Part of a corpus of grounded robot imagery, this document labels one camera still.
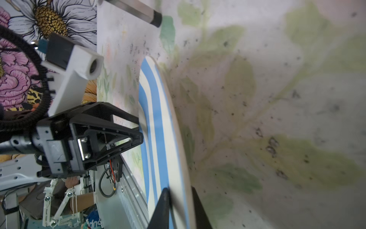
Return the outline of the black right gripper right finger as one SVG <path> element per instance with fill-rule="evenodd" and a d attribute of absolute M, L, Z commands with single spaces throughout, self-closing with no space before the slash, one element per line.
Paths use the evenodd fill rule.
<path fill-rule="evenodd" d="M 195 210 L 195 222 L 197 229 L 212 229 L 212 225 L 204 210 L 203 204 L 197 194 L 197 191 L 192 187 L 193 204 Z"/>

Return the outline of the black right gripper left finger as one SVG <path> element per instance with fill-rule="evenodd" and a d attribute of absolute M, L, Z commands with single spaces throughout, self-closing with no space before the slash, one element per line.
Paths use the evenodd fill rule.
<path fill-rule="evenodd" d="M 169 188 L 164 188 L 155 207 L 147 229 L 169 229 L 171 195 Z"/>

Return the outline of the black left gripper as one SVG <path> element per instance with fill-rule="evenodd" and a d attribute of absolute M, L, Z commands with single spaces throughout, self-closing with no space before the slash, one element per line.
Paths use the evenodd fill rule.
<path fill-rule="evenodd" d="M 79 106 L 65 117 L 46 118 L 16 131 L 1 131 L 1 154 L 35 154 L 42 159 L 39 177 L 81 176 L 143 143 L 137 127 L 114 123 L 119 117 L 133 124 L 139 118 L 107 102 Z"/>

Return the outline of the blue white striped plate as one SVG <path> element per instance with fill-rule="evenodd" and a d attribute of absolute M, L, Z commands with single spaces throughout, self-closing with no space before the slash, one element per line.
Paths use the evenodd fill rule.
<path fill-rule="evenodd" d="M 138 89 L 139 128 L 149 218 L 167 188 L 171 197 L 169 228 L 195 229 L 196 217 L 185 149 L 166 80 L 156 61 L 144 58 Z"/>

